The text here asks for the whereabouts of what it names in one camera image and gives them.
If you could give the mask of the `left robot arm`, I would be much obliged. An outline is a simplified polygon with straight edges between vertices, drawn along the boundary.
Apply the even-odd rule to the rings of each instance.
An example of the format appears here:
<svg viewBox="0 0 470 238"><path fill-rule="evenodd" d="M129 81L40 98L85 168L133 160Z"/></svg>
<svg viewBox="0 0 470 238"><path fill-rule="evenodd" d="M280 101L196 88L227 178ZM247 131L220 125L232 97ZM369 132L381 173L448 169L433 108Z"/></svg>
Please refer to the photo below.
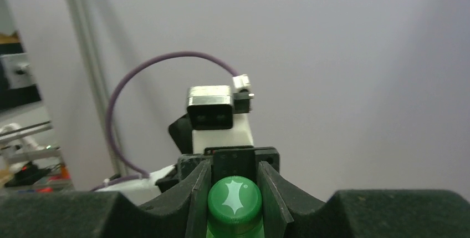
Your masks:
<svg viewBox="0 0 470 238"><path fill-rule="evenodd" d="M188 115L184 115L169 126L168 132L181 152L177 163L147 177L134 174L105 179L93 191L119 191L133 204L142 205L185 180L205 160L211 164L213 184L228 176L256 181L260 161L279 170L280 157L274 147L254 146L247 113L235 114L233 127L225 130L194 130Z"/></svg>

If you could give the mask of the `green bottle cap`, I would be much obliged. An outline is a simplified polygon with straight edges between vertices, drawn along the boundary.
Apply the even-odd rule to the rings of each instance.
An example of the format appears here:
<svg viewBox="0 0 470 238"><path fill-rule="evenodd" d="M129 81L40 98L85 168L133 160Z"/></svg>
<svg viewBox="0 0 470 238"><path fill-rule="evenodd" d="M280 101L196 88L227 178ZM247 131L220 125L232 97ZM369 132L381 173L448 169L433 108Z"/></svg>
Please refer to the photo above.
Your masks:
<svg viewBox="0 0 470 238"><path fill-rule="evenodd" d="M242 176L217 181L207 198L207 225L254 227L263 224L259 187Z"/></svg>

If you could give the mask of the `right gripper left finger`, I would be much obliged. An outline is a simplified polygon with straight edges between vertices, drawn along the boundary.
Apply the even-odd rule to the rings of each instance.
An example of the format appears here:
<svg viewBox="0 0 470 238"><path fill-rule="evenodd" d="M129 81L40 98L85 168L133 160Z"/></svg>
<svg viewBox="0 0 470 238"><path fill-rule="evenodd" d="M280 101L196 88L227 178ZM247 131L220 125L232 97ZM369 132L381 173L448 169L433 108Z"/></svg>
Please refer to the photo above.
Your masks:
<svg viewBox="0 0 470 238"><path fill-rule="evenodd" d="M211 165L140 206L123 194L80 192L1 197L2 237L205 237Z"/></svg>

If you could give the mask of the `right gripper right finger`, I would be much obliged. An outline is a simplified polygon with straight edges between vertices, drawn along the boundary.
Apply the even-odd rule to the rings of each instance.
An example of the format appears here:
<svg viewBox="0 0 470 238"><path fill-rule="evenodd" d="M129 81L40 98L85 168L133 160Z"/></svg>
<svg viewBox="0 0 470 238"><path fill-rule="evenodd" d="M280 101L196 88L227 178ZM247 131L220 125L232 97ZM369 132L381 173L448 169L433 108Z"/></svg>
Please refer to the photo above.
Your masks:
<svg viewBox="0 0 470 238"><path fill-rule="evenodd" d="M469 202L448 190L339 190L322 202L258 166L266 237L468 237Z"/></svg>

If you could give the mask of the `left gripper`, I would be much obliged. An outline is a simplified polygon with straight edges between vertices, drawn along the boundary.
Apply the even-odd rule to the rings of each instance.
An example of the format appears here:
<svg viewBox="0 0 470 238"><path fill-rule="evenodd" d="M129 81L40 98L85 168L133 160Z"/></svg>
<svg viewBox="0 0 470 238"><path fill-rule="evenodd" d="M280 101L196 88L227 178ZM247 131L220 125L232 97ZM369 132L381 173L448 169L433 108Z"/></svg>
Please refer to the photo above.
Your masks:
<svg viewBox="0 0 470 238"><path fill-rule="evenodd" d="M257 181L258 164L267 162L280 171L280 155L274 147L208 148L202 154L184 154L178 159L178 179L182 181L203 161L211 164L212 182L228 176L242 176Z"/></svg>

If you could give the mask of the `green plastic bottle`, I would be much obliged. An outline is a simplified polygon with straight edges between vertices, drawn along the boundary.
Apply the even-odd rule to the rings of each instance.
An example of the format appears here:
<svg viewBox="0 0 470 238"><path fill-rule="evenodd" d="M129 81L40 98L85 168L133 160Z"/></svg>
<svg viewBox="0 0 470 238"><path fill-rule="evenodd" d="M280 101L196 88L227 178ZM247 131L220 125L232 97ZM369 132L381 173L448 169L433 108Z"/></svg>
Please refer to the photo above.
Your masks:
<svg viewBox="0 0 470 238"><path fill-rule="evenodd" d="M241 225L237 226L212 226L207 225L207 238L214 237L236 237L236 238L265 238L263 224L258 224L254 227L243 227Z"/></svg>

